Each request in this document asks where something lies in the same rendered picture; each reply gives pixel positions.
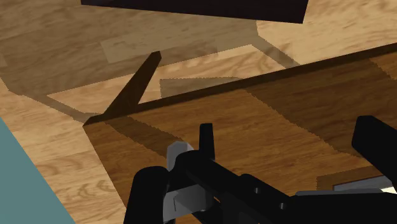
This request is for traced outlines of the brown wooden table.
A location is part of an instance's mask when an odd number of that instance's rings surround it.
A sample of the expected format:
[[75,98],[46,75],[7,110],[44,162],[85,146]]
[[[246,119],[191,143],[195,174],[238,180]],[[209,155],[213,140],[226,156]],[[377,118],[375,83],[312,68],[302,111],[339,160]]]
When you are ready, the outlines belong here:
[[393,184],[351,145],[358,116],[397,129],[397,43],[140,103],[129,81],[83,128],[127,213],[123,224],[175,224],[212,206],[179,186],[177,156],[211,123],[214,161],[289,196],[288,224],[397,224]]

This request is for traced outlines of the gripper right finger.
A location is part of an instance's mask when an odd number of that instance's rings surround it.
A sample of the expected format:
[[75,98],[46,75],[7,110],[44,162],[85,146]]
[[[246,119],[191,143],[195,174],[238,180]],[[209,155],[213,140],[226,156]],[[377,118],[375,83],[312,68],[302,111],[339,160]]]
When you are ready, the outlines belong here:
[[397,188],[397,129],[372,115],[358,116],[351,145]]

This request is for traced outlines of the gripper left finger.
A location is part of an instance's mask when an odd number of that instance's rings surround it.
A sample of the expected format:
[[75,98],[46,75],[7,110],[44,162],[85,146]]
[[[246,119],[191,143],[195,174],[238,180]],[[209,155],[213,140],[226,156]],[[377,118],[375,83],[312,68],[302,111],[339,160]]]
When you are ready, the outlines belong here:
[[177,156],[179,186],[198,184],[210,194],[212,206],[193,216],[201,224],[288,224],[289,196],[250,174],[234,174],[214,161],[211,123],[200,125],[198,150]]

